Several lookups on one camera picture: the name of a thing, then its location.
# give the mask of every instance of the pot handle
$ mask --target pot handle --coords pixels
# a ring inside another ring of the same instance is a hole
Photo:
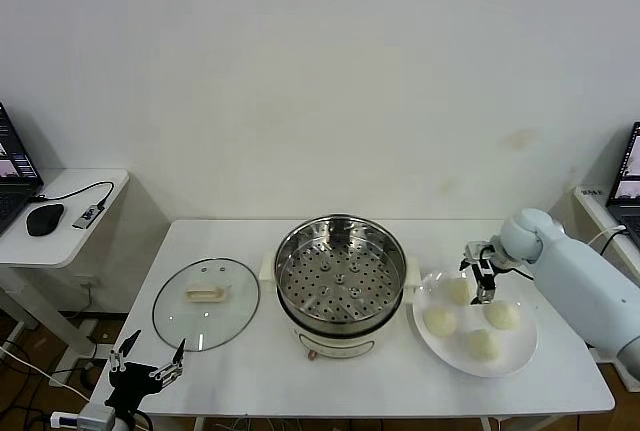
[[[407,258],[407,273],[404,280],[404,293],[402,294],[402,302],[406,304],[413,303],[413,294],[416,288],[422,285],[422,276],[420,275],[420,263],[418,258]]]
[[[262,258],[262,266],[260,267],[258,279],[260,280],[262,289],[265,291],[275,292],[276,290],[276,280],[273,276],[275,260],[276,254],[273,252],[266,253]]]

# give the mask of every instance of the glass lid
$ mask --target glass lid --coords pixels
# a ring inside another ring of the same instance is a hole
[[[153,326],[174,348],[186,339],[186,351],[206,351],[239,335],[259,301],[258,280],[244,264],[203,259],[178,271],[162,287],[153,304]]]

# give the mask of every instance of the stainless steel steamer basket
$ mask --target stainless steel steamer basket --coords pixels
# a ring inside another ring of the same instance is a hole
[[[285,311],[319,335],[367,334],[402,301],[404,252],[391,233],[366,219],[334,214],[301,224],[280,244],[274,266]]]

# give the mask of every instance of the white table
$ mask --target white table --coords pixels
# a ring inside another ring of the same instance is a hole
[[[298,221],[176,221],[158,252],[118,338],[142,333],[128,360],[162,365],[174,353],[156,335],[152,308],[162,285],[184,266],[230,257],[258,273]],[[421,272],[451,269],[465,243],[489,238],[501,221],[381,221],[420,260]],[[407,311],[390,321],[388,335],[367,355],[317,359],[294,339],[292,326],[272,293],[264,292],[249,326],[234,340],[202,353],[187,353],[184,374],[142,410],[169,416],[462,417],[590,413],[614,400],[584,342],[536,288],[513,280],[539,325],[539,347],[521,372],[483,379],[442,362],[414,335]],[[92,401],[110,395],[108,369]]]
[[[87,229],[73,228],[72,224],[90,205],[104,198],[109,191],[108,185],[97,186],[60,201],[64,204],[64,213],[57,228],[47,236],[30,236],[27,233],[26,219],[35,208],[51,203],[28,205],[0,235],[0,288],[6,293],[0,295],[0,306],[28,327],[32,327],[33,318],[37,319],[67,343],[69,348],[58,363],[58,368],[68,369],[73,367],[77,358],[92,356],[95,345],[86,336],[90,334],[95,323],[87,322],[83,323],[80,329],[75,328],[58,313],[46,296],[34,289],[15,268],[61,268],[69,264],[98,227],[129,180],[129,175],[123,169],[45,169],[41,170],[40,174],[44,181],[40,194],[48,197],[68,194],[98,181],[114,183],[114,189],[105,203],[105,210]],[[28,314],[21,311],[15,303]],[[108,349],[98,351],[96,355],[106,355]],[[66,375],[60,374],[58,378],[64,381]]]

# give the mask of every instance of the steamed bun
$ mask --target steamed bun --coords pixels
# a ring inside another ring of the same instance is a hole
[[[516,329],[520,326],[518,308],[505,301],[494,301],[484,306],[484,316],[498,329]]]
[[[465,278],[450,279],[446,286],[449,298],[458,306],[467,306],[471,303],[471,287]]]
[[[431,334],[438,338],[446,338],[455,333],[458,321],[454,314],[445,307],[436,306],[424,313],[424,324]]]
[[[500,356],[500,341],[495,333],[477,329],[467,335],[467,350],[477,361],[493,361]]]

